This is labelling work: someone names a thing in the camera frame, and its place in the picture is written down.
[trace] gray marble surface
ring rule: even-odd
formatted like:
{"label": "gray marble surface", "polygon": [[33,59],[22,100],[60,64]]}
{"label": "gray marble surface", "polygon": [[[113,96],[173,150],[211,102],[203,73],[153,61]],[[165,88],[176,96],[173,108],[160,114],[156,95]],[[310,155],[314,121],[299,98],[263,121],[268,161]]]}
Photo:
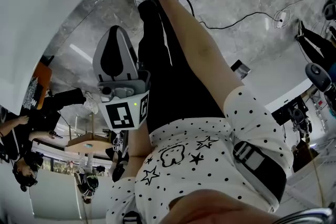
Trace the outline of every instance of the gray marble surface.
{"label": "gray marble surface", "polygon": [[[224,27],[247,14],[266,12],[273,16],[291,3],[299,0],[191,0],[197,19],[209,26]],[[290,22],[282,29],[275,29],[274,22],[266,15],[254,15],[226,30],[209,30],[229,63],[240,59],[250,68],[263,61],[272,61],[286,49],[297,46],[294,39],[297,19],[302,19],[308,29],[319,33],[324,24],[321,10],[325,0],[304,0],[289,7]],[[92,92],[99,101],[97,81],[92,64],[96,46],[113,25],[122,26],[137,50],[143,36],[143,26],[133,0],[83,0],[66,18],[50,42],[45,55],[55,55],[50,67],[53,71],[51,88],[54,93],[73,88]],[[79,48],[86,57],[78,54]],[[76,115],[87,118],[89,112],[80,105],[62,110],[69,124],[75,124]],[[97,132],[106,128],[99,113],[96,117]]]}

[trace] black hair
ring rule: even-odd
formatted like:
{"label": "black hair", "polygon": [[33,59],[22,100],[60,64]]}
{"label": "black hair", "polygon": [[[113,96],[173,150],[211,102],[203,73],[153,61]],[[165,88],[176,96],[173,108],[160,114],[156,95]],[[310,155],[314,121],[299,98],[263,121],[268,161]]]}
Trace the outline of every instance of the black hair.
{"label": "black hair", "polygon": [[20,184],[21,190],[24,192],[27,191],[27,187],[31,187],[37,183],[36,179],[32,175],[24,176],[21,171],[18,172],[16,163],[13,165],[13,174],[16,181]]}
{"label": "black hair", "polygon": [[91,203],[91,199],[85,199],[84,196],[82,196],[82,198],[83,198],[83,201],[84,201],[87,205],[89,205],[89,204]]}

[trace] black strap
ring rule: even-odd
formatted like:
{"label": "black strap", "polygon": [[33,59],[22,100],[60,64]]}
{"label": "black strap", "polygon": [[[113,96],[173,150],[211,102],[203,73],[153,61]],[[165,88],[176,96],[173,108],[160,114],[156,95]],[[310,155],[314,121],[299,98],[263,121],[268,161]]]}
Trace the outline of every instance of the black strap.
{"label": "black strap", "polygon": [[142,224],[139,213],[135,211],[128,212],[124,216],[122,223],[123,224]]}
{"label": "black strap", "polygon": [[235,160],[243,164],[280,203],[287,181],[282,167],[264,154],[260,148],[245,141],[235,145],[233,155]]}

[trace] white polka dot shirt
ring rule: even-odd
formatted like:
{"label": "white polka dot shirt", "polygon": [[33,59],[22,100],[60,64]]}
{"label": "white polka dot shirt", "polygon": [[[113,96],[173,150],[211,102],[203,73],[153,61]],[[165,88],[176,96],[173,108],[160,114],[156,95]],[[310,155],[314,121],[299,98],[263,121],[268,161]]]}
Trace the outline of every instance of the white polka dot shirt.
{"label": "white polka dot shirt", "polygon": [[218,190],[271,211],[236,169],[233,137],[261,148],[287,172],[293,156],[281,128],[245,86],[230,93],[224,113],[226,119],[181,119],[151,133],[154,149],[137,176],[112,186],[107,223],[123,223],[130,211],[139,213],[143,223],[159,223],[172,200],[199,189]]}

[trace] star print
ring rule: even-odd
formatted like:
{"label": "star print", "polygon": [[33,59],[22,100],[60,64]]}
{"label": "star print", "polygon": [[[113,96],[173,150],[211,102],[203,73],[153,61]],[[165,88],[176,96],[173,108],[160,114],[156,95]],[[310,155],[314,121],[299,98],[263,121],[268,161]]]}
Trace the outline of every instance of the star print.
{"label": "star print", "polygon": [[153,157],[151,156],[149,159],[147,159],[146,164],[149,164],[153,160]]}
{"label": "star print", "polygon": [[159,177],[159,175],[157,175],[156,173],[155,173],[155,170],[156,170],[156,166],[155,166],[155,168],[153,169],[153,170],[151,170],[151,171],[147,171],[147,170],[144,170],[144,172],[146,173],[146,176],[143,178],[143,179],[141,179],[141,181],[145,181],[145,180],[147,180],[147,183],[148,183],[148,186],[151,184],[151,182],[152,182],[152,179],[154,178],[154,177]]}
{"label": "star print", "polygon": [[204,141],[197,141],[197,143],[198,143],[198,148],[196,149],[196,150],[200,150],[202,147],[204,147],[204,146],[206,146],[207,148],[210,148],[211,146],[212,146],[212,144],[211,143],[214,143],[214,142],[216,142],[216,141],[218,141],[219,139],[217,139],[217,140],[211,140],[210,139],[210,136],[209,137],[207,137],[207,139],[206,140],[204,140]]}
{"label": "star print", "polygon": [[196,165],[198,165],[198,162],[199,162],[199,161],[204,160],[204,159],[202,159],[202,158],[199,157],[200,154],[201,154],[201,153],[199,152],[197,156],[191,155],[193,159],[190,161],[190,163],[195,162]]}

